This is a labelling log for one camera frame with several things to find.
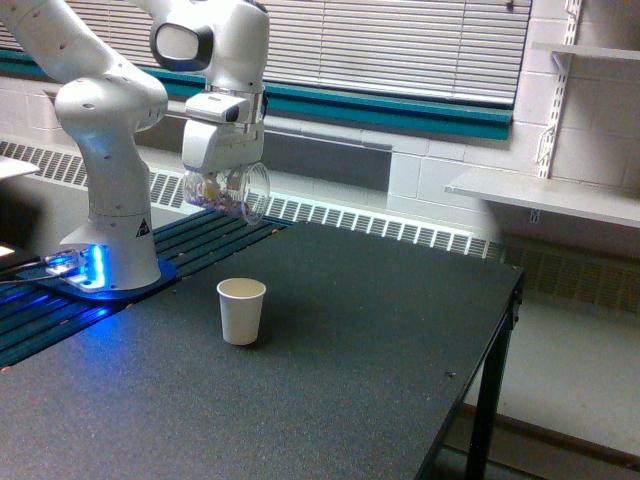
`table leg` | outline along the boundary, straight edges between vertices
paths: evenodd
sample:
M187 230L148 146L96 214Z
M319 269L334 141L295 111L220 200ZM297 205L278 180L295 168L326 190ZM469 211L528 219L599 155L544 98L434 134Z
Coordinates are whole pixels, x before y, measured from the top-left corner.
M493 424L498 409L498 399L500 398L500 387L502 386L502 376L507 360L507 350L509 349L509 339L513 329L514 312L509 308L507 318L502 324L500 333L495 339L489 354L484 362L482 371L482 381L480 383L480 394L473 423L473 433L471 435L471 445L467 458L466 480L481 480L484 478L489 447L491 446L491 434Z

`teal window frame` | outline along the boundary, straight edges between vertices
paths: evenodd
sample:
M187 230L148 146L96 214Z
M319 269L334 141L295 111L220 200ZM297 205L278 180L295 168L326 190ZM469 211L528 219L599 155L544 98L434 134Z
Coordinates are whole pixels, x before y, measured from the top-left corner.
M170 95L190 97L202 91L204 78L141 67L158 78ZM0 72L48 78L30 55L0 49ZM270 112L493 140L507 140L513 111L445 102L412 100L266 82Z

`clear plastic cup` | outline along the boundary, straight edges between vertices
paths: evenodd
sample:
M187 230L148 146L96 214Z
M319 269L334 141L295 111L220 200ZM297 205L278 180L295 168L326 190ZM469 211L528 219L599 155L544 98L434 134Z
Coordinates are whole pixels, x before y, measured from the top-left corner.
M269 172L262 163L210 175L188 170L184 174L183 185L186 202L242 218L249 225L258 223L269 205Z

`blue led light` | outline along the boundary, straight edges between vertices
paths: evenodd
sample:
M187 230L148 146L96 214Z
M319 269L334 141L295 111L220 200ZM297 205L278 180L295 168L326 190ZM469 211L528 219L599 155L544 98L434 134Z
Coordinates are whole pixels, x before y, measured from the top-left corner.
M89 249L87 277L94 283L95 288L107 284L106 249L102 245L93 245Z

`vent grille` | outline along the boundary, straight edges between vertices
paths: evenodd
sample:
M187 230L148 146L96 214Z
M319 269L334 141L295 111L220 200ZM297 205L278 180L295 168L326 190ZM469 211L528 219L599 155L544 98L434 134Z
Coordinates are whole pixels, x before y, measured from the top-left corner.
M39 180L86 189L82 159L56 152L0 141L0 155L28 161L40 168ZM200 210L183 201L182 178L175 172L151 169L151 202L155 207L184 214ZM274 193L267 215L290 222L331 225L338 228L393 238L462 255L522 266L527 272L527 291L579 300L607 308L640 313L640 268L622 262L611 266L606 259L578 258L559 249L505 245L474 237L470 232L441 227L370 211Z
M46 150L32 145L0 141L0 155L36 165L36 177L52 183L65 184L85 190L87 171L82 158L66 152ZM199 210L183 202L182 175L153 169L149 172L149 190L154 206L182 213Z
M597 263L587 255L531 245L509 246L505 262L525 268L527 290L640 313L640 269L631 264Z

